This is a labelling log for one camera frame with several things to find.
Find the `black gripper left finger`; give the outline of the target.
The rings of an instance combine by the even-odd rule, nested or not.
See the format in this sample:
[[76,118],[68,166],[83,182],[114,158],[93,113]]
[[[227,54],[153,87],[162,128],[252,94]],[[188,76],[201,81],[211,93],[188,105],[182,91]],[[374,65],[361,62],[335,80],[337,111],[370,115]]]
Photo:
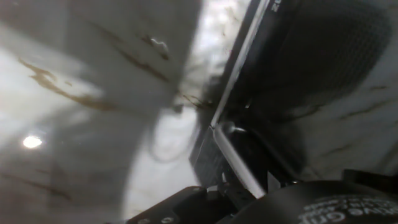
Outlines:
[[127,224],[213,224],[236,213],[233,203],[217,190],[186,187],[148,208]]

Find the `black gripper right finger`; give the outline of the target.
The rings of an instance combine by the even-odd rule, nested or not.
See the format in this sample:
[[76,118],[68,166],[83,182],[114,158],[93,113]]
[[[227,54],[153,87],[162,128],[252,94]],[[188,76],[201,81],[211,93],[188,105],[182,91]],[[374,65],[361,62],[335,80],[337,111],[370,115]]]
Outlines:
[[223,183],[218,185],[217,189],[224,198],[227,198],[234,205],[236,209],[243,209],[256,200],[250,191],[240,185]]

